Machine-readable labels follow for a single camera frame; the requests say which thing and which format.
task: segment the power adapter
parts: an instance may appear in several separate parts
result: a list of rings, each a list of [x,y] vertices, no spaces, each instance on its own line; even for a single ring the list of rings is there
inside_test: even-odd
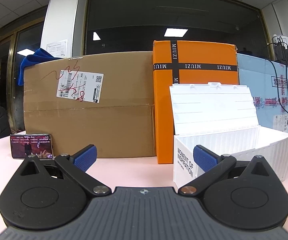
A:
[[[275,45],[274,51],[277,60],[284,60],[288,62],[288,49],[285,49],[283,45],[281,44]]]

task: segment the smartphone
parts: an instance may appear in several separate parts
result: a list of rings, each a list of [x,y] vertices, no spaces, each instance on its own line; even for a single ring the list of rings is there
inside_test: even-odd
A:
[[[14,159],[25,159],[28,155],[53,159],[50,134],[13,134],[10,136],[10,148]]]

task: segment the notice paper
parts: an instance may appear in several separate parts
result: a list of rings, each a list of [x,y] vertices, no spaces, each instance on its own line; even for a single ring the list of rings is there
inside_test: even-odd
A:
[[[104,74],[61,70],[56,96],[99,103]]]
[[[288,115],[278,114],[273,116],[273,129],[288,132]]]
[[[67,57],[67,43],[68,40],[53,42],[47,44],[46,51],[53,57]]]

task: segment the white pillar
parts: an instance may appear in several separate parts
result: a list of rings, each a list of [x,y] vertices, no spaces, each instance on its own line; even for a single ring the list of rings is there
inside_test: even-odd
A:
[[[67,41],[65,57],[82,55],[86,3],[87,0],[50,0],[40,47],[49,50],[48,44]]]

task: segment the barcode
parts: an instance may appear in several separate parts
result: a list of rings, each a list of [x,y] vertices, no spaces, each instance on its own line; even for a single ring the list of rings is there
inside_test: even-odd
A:
[[[95,94],[95,98],[98,99],[99,98],[99,94],[100,94],[100,85],[96,86],[96,94]]]
[[[96,76],[96,81],[95,82],[101,83],[102,82],[102,77],[101,76]]]
[[[66,88],[65,88],[65,92],[64,92],[64,97],[66,97],[66,98],[68,97],[69,89],[71,88],[71,75],[72,75],[72,73],[68,73]]]

